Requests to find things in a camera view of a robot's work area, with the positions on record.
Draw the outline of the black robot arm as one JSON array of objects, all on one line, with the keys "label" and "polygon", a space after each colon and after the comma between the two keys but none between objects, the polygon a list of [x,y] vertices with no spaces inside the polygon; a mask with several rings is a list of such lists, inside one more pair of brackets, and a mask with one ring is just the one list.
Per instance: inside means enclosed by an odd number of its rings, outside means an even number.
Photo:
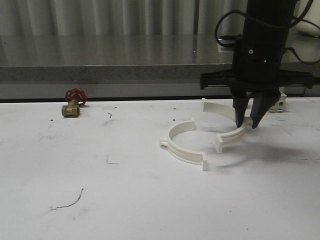
[{"label": "black robot arm", "polygon": [[233,48],[232,68],[203,73],[200,88],[210,85],[228,86],[233,98],[235,123],[240,127],[250,98],[252,128],[257,128],[266,112],[279,101],[280,88],[301,85],[312,88],[319,79],[310,72],[281,70],[281,61],[286,51],[290,28],[303,21],[312,1],[308,1],[299,17],[294,16],[295,0],[249,0],[246,12],[231,10],[221,17],[220,24],[231,14],[245,18],[243,32],[235,36],[234,43],[222,43],[222,47]]}]

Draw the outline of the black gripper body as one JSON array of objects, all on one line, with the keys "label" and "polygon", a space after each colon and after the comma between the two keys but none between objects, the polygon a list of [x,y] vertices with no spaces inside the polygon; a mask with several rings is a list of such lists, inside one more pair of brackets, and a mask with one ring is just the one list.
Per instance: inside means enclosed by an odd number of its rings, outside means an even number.
[{"label": "black gripper body", "polygon": [[287,51],[303,64],[292,47],[254,46],[236,41],[231,69],[202,73],[200,88],[228,86],[251,92],[264,92],[280,87],[301,85],[311,89],[315,85],[315,75],[310,72],[280,69],[283,54]]}]

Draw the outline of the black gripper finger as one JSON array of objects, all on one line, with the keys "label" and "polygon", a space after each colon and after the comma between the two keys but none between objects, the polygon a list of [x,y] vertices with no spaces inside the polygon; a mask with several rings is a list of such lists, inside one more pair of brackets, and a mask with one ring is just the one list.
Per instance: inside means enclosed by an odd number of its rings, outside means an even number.
[{"label": "black gripper finger", "polygon": [[279,101],[280,91],[278,89],[254,91],[252,96],[253,104],[250,118],[252,119],[252,128],[255,129],[266,112]]},{"label": "black gripper finger", "polygon": [[244,123],[245,113],[248,107],[250,98],[245,95],[233,95],[232,106],[235,111],[235,123],[237,127],[241,127]]}]

